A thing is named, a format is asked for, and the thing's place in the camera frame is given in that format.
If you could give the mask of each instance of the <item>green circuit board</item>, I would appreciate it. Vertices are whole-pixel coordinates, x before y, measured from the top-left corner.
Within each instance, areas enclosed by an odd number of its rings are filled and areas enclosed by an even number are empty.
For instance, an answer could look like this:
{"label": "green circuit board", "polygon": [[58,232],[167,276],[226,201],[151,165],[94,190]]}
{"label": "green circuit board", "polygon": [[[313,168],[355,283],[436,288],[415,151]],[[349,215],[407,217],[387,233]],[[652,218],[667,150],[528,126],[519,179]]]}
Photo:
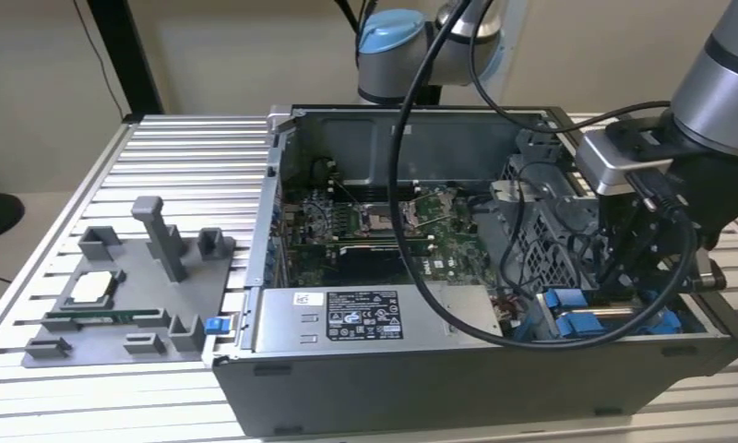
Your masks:
{"label": "green circuit board", "polygon": [[[411,283],[381,203],[339,203],[328,207],[328,222],[288,217],[296,235],[288,244],[289,282],[293,287]],[[468,199],[445,186],[425,187],[401,203],[407,237],[425,279],[449,284],[496,287],[489,254],[476,233]],[[308,230],[308,224],[317,227]]]}

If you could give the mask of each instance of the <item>white label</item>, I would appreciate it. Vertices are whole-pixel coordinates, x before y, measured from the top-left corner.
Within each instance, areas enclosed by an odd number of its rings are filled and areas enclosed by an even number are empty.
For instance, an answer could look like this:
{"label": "white label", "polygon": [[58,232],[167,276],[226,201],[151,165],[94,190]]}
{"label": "white label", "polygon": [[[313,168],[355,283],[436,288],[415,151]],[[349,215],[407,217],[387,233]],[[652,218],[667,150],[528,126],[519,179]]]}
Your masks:
{"label": "white label", "polygon": [[[396,126],[392,126],[392,134],[396,130]],[[413,133],[413,126],[405,125],[405,130],[403,131],[403,135],[409,136]]]}
{"label": "white label", "polygon": [[325,300],[325,293],[296,293],[293,305],[321,306]]}

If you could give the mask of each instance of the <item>label sticker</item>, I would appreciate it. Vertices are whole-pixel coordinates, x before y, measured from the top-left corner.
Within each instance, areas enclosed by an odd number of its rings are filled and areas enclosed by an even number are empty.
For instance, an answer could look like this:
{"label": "label sticker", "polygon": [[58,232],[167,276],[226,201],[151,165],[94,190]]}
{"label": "label sticker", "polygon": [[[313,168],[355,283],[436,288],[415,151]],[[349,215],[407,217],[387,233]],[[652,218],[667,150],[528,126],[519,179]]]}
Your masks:
{"label": "label sticker", "polygon": [[332,341],[404,338],[396,291],[329,293],[327,310],[327,335]]}
{"label": "label sticker", "polygon": [[296,293],[293,297],[293,305],[299,306],[321,306],[324,301],[324,293]]}

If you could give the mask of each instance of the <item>black pole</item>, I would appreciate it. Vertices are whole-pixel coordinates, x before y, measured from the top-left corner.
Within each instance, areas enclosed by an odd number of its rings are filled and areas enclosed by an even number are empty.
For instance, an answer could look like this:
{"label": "black pole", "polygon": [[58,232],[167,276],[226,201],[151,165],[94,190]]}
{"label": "black pole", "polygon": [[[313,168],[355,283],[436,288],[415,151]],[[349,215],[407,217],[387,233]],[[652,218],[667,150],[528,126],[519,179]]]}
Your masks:
{"label": "black pole", "polygon": [[132,113],[163,114],[128,0],[88,0],[88,6]]}

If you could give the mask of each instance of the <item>metal frame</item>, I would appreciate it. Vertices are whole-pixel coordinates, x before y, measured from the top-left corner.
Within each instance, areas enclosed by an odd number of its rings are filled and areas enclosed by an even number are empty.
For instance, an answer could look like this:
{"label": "metal frame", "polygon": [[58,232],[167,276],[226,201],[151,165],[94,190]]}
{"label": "metal frame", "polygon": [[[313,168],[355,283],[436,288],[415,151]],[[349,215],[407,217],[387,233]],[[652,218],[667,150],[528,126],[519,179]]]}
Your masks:
{"label": "metal frame", "polygon": [[[589,116],[593,114],[572,118],[581,121]],[[34,328],[32,322],[26,326],[16,326],[15,322],[32,320],[50,302],[43,297],[62,290],[59,282],[66,280],[79,259],[70,248],[71,227],[84,221],[114,222],[119,216],[116,210],[126,206],[118,201],[119,195],[128,195],[143,186],[168,192],[175,188],[182,195],[166,210],[175,210],[178,217],[203,219],[208,214],[216,224],[247,217],[245,211],[255,208],[256,202],[249,203],[240,197],[245,195],[243,187],[228,185],[224,174],[238,174],[239,169],[247,169],[242,165],[259,162],[251,152],[261,150],[263,135],[249,132],[264,128],[264,117],[249,121],[235,116],[148,117],[142,127],[120,128],[0,300],[0,345],[8,344],[7,339],[16,342],[24,329]],[[131,184],[106,180],[130,175],[136,179]],[[203,185],[199,193],[190,192],[186,184],[186,180],[196,178],[194,175],[210,177],[211,185]],[[143,178],[154,181],[143,185]],[[248,255],[245,248],[236,252],[234,288],[243,287],[242,272]],[[723,291],[723,298],[738,313],[738,221],[723,233],[712,257],[728,276],[729,289]],[[240,311],[243,300],[243,292],[231,289],[226,294],[224,312]],[[212,336],[208,345],[220,348],[226,340],[230,337]],[[11,441],[235,441],[245,438],[214,373],[204,364],[28,370],[12,363],[16,356],[22,354],[0,354],[0,437]],[[738,360],[713,377],[679,382],[632,417],[332,437],[317,441],[623,443],[631,440],[738,442]]]}

